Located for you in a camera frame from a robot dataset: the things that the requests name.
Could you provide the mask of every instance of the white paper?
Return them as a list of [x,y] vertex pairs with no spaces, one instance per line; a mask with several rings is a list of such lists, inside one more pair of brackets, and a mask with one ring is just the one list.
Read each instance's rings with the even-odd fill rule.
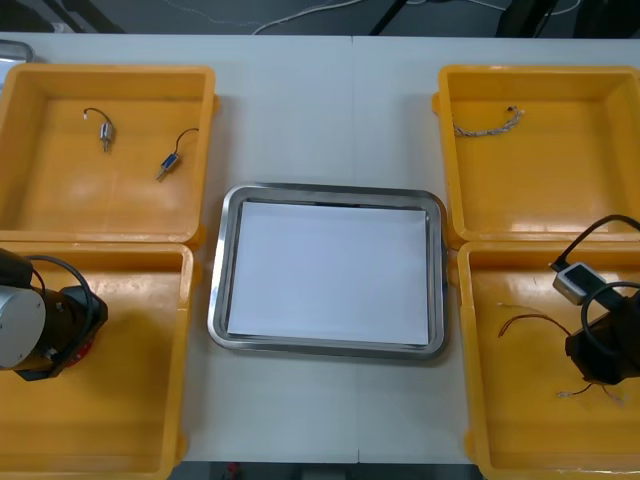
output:
[[228,330],[425,345],[425,212],[246,202]]

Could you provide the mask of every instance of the white cable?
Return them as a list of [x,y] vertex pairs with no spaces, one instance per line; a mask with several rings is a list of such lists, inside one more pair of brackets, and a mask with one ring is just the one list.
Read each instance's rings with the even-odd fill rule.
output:
[[326,10],[334,10],[336,8],[348,7],[349,5],[355,5],[356,3],[360,3],[360,2],[364,2],[364,0],[349,0],[348,2],[336,3],[335,5],[327,5],[325,3],[322,5],[318,5],[316,7],[310,7],[301,12],[295,13],[293,15],[289,15],[288,17],[280,18],[278,20],[274,20],[273,22],[265,23],[264,25],[261,25],[259,28],[257,28],[251,35],[258,35],[260,32],[262,32],[263,30],[266,30],[267,28],[271,28],[275,25],[280,25],[282,23],[287,23],[295,18],[299,18],[304,15],[310,15],[312,13],[317,13],[317,12],[324,12]]
[[[427,3],[428,1],[429,0],[415,0],[413,2],[407,2],[407,5],[414,5],[414,6],[415,5],[423,5],[423,4]],[[506,10],[505,7],[501,7],[499,5],[494,5],[492,3],[483,2],[482,0],[464,0],[464,1],[465,2],[469,2],[469,3],[475,3],[476,5],[482,5],[483,7],[487,7],[487,8],[493,8],[494,10],[500,10],[501,12],[504,12]],[[574,3],[569,8],[565,8],[564,10],[557,10],[555,12],[552,12],[551,16],[555,17],[556,15],[564,15],[565,13],[572,12],[573,10],[578,8],[581,3],[582,3],[582,0],[576,0],[576,3]]]
[[236,22],[233,20],[215,20],[211,18],[209,15],[207,15],[206,13],[198,9],[180,5],[178,3],[172,2],[171,0],[162,0],[162,1],[167,5],[169,5],[170,7],[173,7],[177,10],[182,10],[183,12],[195,13],[196,15],[200,15],[201,17],[205,18],[207,22],[212,23],[214,25],[233,25],[236,27],[248,27],[249,25],[262,25],[260,22]]
[[[306,8],[298,13],[294,13],[293,15],[289,15],[288,17],[284,17],[284,18],[280,18],[278,20],[274,20],[273,22],[269,22],[269,23],[265,23],[263,25],[260,24],[260,22],[235,22],[232,20],[215,20],[213,18],[211,18],[209,15],[207,15],[206,13],[197,10],[195,8],[190,8],[190,7],[186,7],[184,5],[180,5],[177,3],[172,2],[171,0],[162,0],[164,3],[166,3],[167,5],[176,8],[178,10],[182,10],[184,12],[189,12],[189,13],[195,13],[196,15],[200,15],[201,17],[204,17],[209,23],[215,24],[215,25],[234,25],[234,26],[238,26],[238,27],[246,27],[249,25],[260,25],[257,29],[255,29],[253,31],[253,33],[251,33],[251,35],[258,35],[260,32],[262,32],[263,30],[266,30],[267,28],[271,28],[275,25],[281,25],[283,23],[287,23],[291,20],[294,20],[296,18],[300,18],[303,17],[305,15],[311,15],[312,13],[317,13],[317,12],[324,12],[327,10],[335,10],[337,8],[343,8],[343,7],[348,7],[349,5],[355,5],[357,3],[361,3],[364,2],[365,0],[349,0],[347,2],[343,2],[343,3],[337,3],[335,5],[328,5],[329,3],[331,3],[333,0],[327,0],[324,3],[321,3],[320,5],[316,5],[316,6],[312,6],[309,8]],[[407,5],[423,5],[425,3],[427,3],[429,0],[414,0],[414,1],[408,1]],[[486,3],[483,2],[482,0],[464,0],[466,2],[470,2],[470,3],[475,3],[476,5],[482,5],[483,7],[488,7],[488,8],[493,8],[494,10],[500,10],[500,11],[505,11],[506,8],[505,7],[500,7],[498,5],[493,5],[491,3]],[[556,16],[556,15],[563,15],[565,13],[569,13],[573,10],[575,10],[576,8],[578,8],[578,6],[580,6],[580,4],[582,3],[582,0],[576,0],[576,3],[573,4],[573,6],[569,7],[569,8],[565,8],[564,10],[558,10],[555,12],[551,13],[551,16]]]

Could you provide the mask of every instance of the floor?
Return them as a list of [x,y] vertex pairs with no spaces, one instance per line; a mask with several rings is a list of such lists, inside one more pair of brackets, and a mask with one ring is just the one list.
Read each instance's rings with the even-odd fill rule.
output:
[[[50,21],[59,21],[41,0],[20,0]],[[246,35],[260,25],[317,5],[341,0],[92,0],[127,33]],[[392,0],[359,0],[343,8],[296,18],[264,30],[263,35],[366,35]],[[510,0],[483,0],[497,8]],[[560,0],[557,10],[576,0]],[[500,10],[469,0],[428,0],[405,6],[384,31],[395,36],[492,37]],[[553,16],[542,37],[568,38],[577,10]],[[78,22],[87,26],[80,17]]]
[[[184,462],[169,480],[222,480],[227,464]],[[482,480],[472,465],[287,465],[250,463],[240,466],[237,480]]]

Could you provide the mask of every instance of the yellow plastic bin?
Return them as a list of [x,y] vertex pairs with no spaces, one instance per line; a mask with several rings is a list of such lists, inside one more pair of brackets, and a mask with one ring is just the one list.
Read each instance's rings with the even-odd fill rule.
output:
[[[587,385],[565,355],[566,334],[531,318],[498,337],[505,322],[531,309],[571,332],[580,328],[580,308],[555,291],[548,267],[565,247],[471,242],[458,254],[468,453],[489,480],[640,478],[640,381],[626,380],[608,393],[593,386],[559,398]],[[609,282],[640,281],[635,242],[586,242],[571,259],[586,262]],[[593,305],[589,318],[602,313]]]
[[[0,102],[0,241],[201,242],[214,90],[208,67],[12,69]],[[115,125],[109,153],[103,118],[83,119],[89,107]]]
[[[185,447],[191,251],[175,244],[0,248],[66,260],[109,307],[87,356],[59,377],[0,375],[0,478],[167,478]],[[76,284],[55,265],[36,267],[47,288]]]
[[[610,213],[640,218],[640,86],[625,67],[449,66],[434,110],[449,240],[572,240]],[[511,131],[462,137],[525,111]],[[589,241],[638,240],[620,223]]]

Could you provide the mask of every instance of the table surface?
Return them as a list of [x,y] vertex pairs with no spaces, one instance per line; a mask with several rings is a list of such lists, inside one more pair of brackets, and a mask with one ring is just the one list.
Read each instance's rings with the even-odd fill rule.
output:
[[[431,96],[447,64],[640,64],[640,42],[388,37],[5,34],[55,63],[203,64],[221,108],[204,223],[242,182],[429,190],[445,199]],[[205,277],[212,251],[205,248]],[[196,293],[183,422],[187,460],[465,463],[461,339],[435,364],[239,353]]]

